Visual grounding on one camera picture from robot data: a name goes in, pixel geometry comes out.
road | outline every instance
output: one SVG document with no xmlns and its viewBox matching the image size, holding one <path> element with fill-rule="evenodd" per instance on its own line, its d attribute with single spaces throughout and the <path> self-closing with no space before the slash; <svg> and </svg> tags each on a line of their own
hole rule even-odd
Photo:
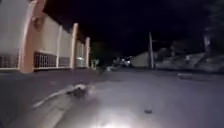
<svg viewBox="0 0 224 128">
<path fill-rule="evenodd" d="M 0 73 L 0 128 L 30 110 L 32 104 L 68 84 L 93 79 L 91 70 L 40 71 L 32 74 Z"/>
<path fill-rule="evenodd" d="M 178 76 L 107 72 L 91 84 L 87 99 L 70 99 L 60 117 L 48 117 L 57 120 L 48 120 L 54 122 L 48 128 L 223 128 L 224 77 Z"/>
</svg>

